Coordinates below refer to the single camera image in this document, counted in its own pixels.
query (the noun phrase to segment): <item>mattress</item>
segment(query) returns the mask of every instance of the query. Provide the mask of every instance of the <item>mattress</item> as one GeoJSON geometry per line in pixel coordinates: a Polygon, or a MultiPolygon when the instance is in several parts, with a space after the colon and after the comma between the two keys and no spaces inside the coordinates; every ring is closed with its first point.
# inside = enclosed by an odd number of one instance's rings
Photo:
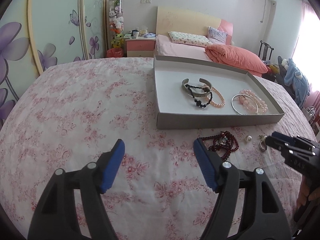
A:
{"type": "MultiPolygon", "coordinates": [[[[26,237],[37,202],[57,168],[75,171],[96,161],[117,139],[125,156],[102,202],[119,239],[199,239],[217,194],[206,185],[193,141],[227,130],[239,142],[228,159],[262,167],[292,225],[301,175],[278,151],[261,152],[258,135],[279,131],[315,140],[303,113],[276,83],[258,78],[285,115],[279,123],[220,129],[158,130],[152,58],[106,58],[49,68],[17,102],[0,131],[0,203],[26,237]],[[245,137],[252,136],[247,142],[245,137]]],[[[89,236],[79,191],[76,211],[89,236]]],[[[241,220],[239,190],[230,234],[241,220]]]]}
{"type": "MultiPolygon", "coordinates": [[[[195,58],[212,61],[204,51],[204,48],[171,42],[170,37],[158,35],[156,38],[155,54],[172,57],[195,58]]],[[[261,77],[261,73],[248,70],[252,75],[261,77]]]]}

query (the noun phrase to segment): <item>nightstand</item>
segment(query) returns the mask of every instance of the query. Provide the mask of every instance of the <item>nightstand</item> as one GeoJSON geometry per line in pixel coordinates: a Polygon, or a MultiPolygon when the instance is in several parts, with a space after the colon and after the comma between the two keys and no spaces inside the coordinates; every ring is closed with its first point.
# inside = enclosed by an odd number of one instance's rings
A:
{"type": "Polygon", "coordinates": [[[125,39],[124,49],[127,51],[127,57],[153,57],[156,38],[125,39]]]}

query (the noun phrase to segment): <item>headboard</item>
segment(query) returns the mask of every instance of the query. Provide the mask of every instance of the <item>headboard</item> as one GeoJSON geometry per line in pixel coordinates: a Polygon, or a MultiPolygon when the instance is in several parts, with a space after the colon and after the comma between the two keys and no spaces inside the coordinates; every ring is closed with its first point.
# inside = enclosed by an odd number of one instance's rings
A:
{"type": "Polygon", "coordinates": [[[207,36],[208,26],[228,33],[226,44],[231,44],[232,23],[208,14],[158,6],[156,34],[168,36],[168,32],[183,32],[207,36]]]}

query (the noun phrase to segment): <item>blue gripper pad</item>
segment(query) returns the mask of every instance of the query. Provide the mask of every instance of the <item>blue gripper pad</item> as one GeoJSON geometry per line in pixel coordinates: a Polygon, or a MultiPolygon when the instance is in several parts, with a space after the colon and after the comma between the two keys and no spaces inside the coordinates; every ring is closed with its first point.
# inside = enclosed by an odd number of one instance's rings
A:
{"type": "Polygon", "coordinates": [[[215,191],[218,188],[218,184],[216,182],[216,170],[212,166],[206,154],[206,151],[207,149],[204,148],[199,139],[193,142],[193,152],[196,155],[200,169],[204,176],[204,180],[207,183],[208,187],[212,188],[212,190],[215,191]]]}
{"type": "Polygon", "coordinates": [[[290,145],[292,145],[292,146],[294,146],[294,144],[295,144],[292,137],[286,136],[286,135],[284,135],[284,134],[282,134],[282,133],[273,132],[273,133],[271,134],[271,136],[272,136],[272,137],[275,137],[275,138],[278,138],[278,139],[280,139],[280,140],[283,140],[283,141],[287,142],[288,144],[290,144],[290,145]]]}
{"type": "Polygon", "coordinates": [[[103,155],[111,155],[107,165],[102,171],[102,182],[100,185],[100,190],[103,194],[111,188],[122,162],[124,152],[124,142],[123,140],[118,139],[115,146],[110,152],[103,153],[103,155]]]}

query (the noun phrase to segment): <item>white wall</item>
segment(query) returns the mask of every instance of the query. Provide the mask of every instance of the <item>white wall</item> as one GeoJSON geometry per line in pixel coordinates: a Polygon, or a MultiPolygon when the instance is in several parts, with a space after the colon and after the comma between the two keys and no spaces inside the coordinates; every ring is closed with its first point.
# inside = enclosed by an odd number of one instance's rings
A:
{"type": "Polygon", "coordinates": [[[271,58],[273,63],[278,62],[278,56],[286,59],[292,57],[299,36],[302,14],[301,0],[275,1],[277,4],[274,19],[268,23],[270,32],[264,37],[264,40],[275,48],[271,58]]]}
{"type": "Polygon", "coordinates": [[[152,0],[141,4],[140,0],[124,0],[124,30],[145,25],[149,32],[156,31],[157,6],[172,6],[213,15],[233,23],[233,41],[236,46],[258,53],[268,23],[270,1],[265,0],[152,0]]]}

